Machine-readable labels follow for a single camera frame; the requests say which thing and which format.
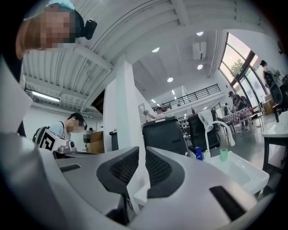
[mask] recessed light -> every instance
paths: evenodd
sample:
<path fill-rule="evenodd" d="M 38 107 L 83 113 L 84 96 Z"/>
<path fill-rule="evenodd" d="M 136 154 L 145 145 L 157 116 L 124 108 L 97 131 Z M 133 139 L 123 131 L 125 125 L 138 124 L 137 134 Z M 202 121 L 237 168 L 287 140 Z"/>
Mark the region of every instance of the recessed light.
<path fill-rule="evenodd" d="M 159 49 L 160 49 L 160 47 L 158 47 L 158 48 L 152 50 L 152 52 L 153 52 L 153 53 L 157 53 L 157 52 L 159 51 Z"/>

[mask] cardboard box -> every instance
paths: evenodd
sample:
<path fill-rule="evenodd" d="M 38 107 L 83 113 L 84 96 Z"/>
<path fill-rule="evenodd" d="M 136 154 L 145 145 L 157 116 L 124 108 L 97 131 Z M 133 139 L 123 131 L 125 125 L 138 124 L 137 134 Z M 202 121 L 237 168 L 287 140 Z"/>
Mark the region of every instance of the cardboard box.
<path fill-rule="evenodd" d="M 90 144 L 87 146 L 88 153 L 104 153 L 103 131 L 91 134 Z"/>

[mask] black railing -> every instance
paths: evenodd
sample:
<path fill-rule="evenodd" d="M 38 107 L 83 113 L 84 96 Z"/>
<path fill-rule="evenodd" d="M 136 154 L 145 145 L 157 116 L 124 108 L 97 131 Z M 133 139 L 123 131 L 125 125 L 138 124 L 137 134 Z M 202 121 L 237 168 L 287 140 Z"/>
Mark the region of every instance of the black railing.
<path fill-rule="evenodd" d="M 174 109 L 176 107 L 182 106 L 184 104 L 190 103 L 190 102 L 194 102 L 196 100 L 202 99 L 204 97 L 210 96 L 212 94 L 215 94 L 217 92 L 220 92 L 220 88 L 218 86 L 218 84 L 209 86 L 207 88 L 198 90 L 194 93 L 190 93 L 186 96 L 177 98 L 176 100 L 173 101 L 169 101 L 166 103 L 163 103 L 162 105 L 160 105 L 164 110 L 170 110 L 170 109 Z"/>

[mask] green cup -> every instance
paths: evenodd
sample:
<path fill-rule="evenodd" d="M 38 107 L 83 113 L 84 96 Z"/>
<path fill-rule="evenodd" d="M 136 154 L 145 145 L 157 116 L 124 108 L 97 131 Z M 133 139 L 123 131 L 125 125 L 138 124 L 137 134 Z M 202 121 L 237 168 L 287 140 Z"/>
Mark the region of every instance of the green cup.
<path fill-rule="evenodd" d="M 220 160 L 226 161 L 227 157 L 228 157 L 228 149 L 227 148 L 220 149 Z"/>

